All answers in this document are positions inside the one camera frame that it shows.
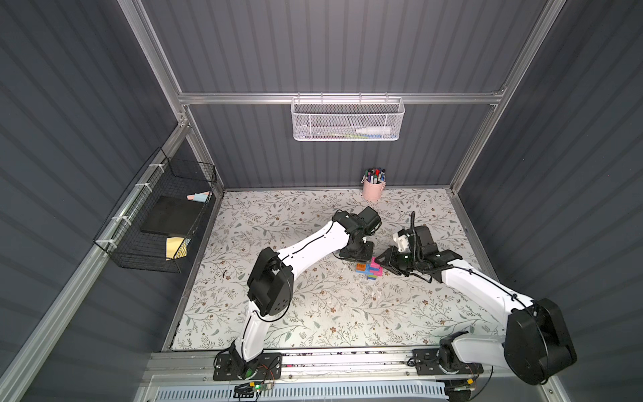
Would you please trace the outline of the markers in cup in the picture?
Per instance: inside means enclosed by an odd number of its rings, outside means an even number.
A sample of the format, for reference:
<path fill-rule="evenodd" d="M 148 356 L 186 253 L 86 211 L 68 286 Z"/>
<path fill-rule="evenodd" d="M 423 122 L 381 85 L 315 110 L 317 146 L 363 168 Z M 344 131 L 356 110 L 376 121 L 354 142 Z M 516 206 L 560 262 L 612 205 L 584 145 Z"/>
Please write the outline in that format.
<path fill-rule="evenodd" d="M 386 170 L 377 169 L 375 167 L 367 169 L 362 178 L 363 184 L 385 184 L 386 183 Z"/>

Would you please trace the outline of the pink pen cup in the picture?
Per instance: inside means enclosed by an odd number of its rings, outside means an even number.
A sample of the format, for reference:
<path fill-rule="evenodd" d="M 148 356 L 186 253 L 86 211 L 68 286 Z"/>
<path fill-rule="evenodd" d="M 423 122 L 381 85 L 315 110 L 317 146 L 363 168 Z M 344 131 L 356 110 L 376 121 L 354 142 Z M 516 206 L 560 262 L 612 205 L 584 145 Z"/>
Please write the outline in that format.
<path fill-rule="evenodd" d="M 364 197 L 364 199 L 366 201 L 368 201 L 368 202 L 371 202 L 371 203 L 378 202 L 381 199 L 382 195 L 383 195 L 383 191 L 384 191 L 385 187 L 386 187 L 385 182 L 373 184 L 373 183 L 370 183 L 368 181 L 365 181 L 363 183 L 363 197 Z"/>

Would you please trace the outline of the white tube in basket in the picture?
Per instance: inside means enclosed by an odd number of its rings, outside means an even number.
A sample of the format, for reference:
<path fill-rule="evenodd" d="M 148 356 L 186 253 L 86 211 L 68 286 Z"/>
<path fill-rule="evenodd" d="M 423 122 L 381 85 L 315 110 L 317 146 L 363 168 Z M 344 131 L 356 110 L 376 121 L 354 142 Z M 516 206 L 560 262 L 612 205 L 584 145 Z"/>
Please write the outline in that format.
<path fill-rule="evenodd" d="M 391 134 L 391 127 L 361 127 L 356 134 L 365 137 L 387 137 Z"/>

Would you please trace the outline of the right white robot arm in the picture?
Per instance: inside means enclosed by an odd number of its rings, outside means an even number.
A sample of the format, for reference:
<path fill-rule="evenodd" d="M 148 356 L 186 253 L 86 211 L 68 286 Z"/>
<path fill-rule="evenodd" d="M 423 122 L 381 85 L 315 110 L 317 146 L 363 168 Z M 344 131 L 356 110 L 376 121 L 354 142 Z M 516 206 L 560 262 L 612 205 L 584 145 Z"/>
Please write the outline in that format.
<path fill-rule="evenodd" d="M 524 383 L 540 385 L 578 360 L 556 303 L 514 291 L 455 251 L 440 249 L 425 226 L 399 231 L 393 245 L 375 261 L 396 276 L 439 281 L 484 308 L 504 327 L 502 335 L 462 330 L 442 338 L 436 359 L 449 375 L 477 363 L 511 370 Z"/>

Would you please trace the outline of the black notebook in basket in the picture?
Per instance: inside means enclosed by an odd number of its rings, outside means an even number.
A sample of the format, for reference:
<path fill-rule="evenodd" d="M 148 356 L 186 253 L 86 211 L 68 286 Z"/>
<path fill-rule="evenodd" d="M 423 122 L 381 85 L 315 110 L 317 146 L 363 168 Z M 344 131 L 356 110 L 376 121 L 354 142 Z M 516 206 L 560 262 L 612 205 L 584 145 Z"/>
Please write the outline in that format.
<path fill-rule="evenodd" d="M 142 233 L 185 237 L 201 215 L 204 203 L 161 196 L 144 219 Z"/>

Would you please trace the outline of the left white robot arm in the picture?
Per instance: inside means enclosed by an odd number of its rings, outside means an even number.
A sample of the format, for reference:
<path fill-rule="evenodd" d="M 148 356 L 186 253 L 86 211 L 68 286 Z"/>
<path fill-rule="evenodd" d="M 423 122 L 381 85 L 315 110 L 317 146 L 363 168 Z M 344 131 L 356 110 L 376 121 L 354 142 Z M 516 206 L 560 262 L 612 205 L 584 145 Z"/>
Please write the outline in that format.
<path fill-rule="evenodd" d="M 245 323 L 231 344 L 231 356 L 240 363 L 257 360 L 264 353 L 271 324 L 281 321 L 290 309 L 298 277 L 336 251 L 350 262 L 370 261 L 373 242 L 366 238 L 380 226 L 379 218 L 365 219 L 341 211 L 292 246 L 261 250 L 247 281 Z"/>

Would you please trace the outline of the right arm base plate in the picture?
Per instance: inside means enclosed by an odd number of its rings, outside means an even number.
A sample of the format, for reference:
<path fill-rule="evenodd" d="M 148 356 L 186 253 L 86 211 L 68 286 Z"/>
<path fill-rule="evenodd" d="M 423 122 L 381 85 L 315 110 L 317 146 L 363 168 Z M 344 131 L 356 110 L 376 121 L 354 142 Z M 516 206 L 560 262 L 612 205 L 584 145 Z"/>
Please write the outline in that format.
<path fill-rule="evenodd" d="M 442 347 L 416 348 L 411 352 L 407 365 L 416 369 L 419 376 L 428 375 L 471 375 L 484 373 L 479 363 L 462 363 L 454 353 Z"/>

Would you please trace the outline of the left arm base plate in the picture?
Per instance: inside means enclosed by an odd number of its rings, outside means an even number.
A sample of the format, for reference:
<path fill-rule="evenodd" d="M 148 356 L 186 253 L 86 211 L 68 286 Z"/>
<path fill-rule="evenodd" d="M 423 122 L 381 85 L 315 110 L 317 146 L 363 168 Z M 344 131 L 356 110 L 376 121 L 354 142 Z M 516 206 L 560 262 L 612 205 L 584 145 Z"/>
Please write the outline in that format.
<path fill-rule="evenodd" d="M 235 380 L 279 380 L 281 378 L 283 355 L 262 353 L 246 362 L 235 351 L 218 353 L 214 358 L 214 381 Z"/>

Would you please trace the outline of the pink lego brick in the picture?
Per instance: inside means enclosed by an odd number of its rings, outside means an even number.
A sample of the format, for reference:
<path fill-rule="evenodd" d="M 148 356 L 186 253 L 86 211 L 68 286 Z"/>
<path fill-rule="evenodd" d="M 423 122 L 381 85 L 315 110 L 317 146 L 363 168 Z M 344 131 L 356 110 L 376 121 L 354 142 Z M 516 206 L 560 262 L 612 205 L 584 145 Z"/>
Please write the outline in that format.
<path fill-rule="evenodd" d="M 370 276 L 383 276 L 383 267 L 378 264 L 375 259 L 371 259 L 368 264 L 368 272 Z"/>

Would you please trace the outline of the light blue long lego brick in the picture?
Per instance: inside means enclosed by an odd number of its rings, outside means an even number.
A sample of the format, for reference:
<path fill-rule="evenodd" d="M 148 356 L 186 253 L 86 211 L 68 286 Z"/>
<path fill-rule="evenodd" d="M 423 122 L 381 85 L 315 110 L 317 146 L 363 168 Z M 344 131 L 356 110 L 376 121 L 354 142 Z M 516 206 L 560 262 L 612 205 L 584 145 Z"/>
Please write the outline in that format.
<path fill-rule="evenodd" d="M 372 275 L 371 271 L 368 268 L 366 268 L 365 271 L 357 271 L 356 269 L 355 269 L 355 271 L 356 271 L 356 273 L 362 274 L 362 275 L 365 275 L 365 276 Z"/>

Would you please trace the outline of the aluminium front rail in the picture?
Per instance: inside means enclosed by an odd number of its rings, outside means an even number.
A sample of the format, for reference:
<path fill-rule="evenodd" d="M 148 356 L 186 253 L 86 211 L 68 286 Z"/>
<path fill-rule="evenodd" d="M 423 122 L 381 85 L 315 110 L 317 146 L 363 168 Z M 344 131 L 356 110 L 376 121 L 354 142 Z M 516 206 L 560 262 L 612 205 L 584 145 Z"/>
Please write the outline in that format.
<path fill-rule="evenodd" d="M 467 371 L 447 375 L 437 368 L 432 375 L 419 375 L 409 365 L 415 346 L 358 348 L 291 348 L 279 349 L 281 376 L 275 373 L 254 375 L 252 380 L 268 379 L 278 384 L 313 382 L 375 382 L 375 381 L 455 381 L 475 378 L 478 385 L 487 380 L 508 380 L 512 385 L 526 385 L 502 367 L 484 364 L 483 373 Z M 147 362 L 137 391 L 150 392 L 160 386 L 236 385 L 244 379 L 234 375 L 226 381 L 214 380 L 218 370 L 216 351 L 153 353 Z"/>

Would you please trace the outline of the yellow sticky note pad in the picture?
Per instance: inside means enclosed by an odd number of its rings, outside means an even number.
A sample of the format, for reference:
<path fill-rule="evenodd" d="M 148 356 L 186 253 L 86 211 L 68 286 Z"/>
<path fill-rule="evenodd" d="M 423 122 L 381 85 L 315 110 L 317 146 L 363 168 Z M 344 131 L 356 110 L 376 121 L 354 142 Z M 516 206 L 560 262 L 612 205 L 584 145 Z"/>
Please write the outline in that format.
<path fill-rule="evenodd" d="M 166 260 L 177 260 L 184 258 L 189 253 L 191 239 L 184 237 L 168 237 L 166 239 Z"/>

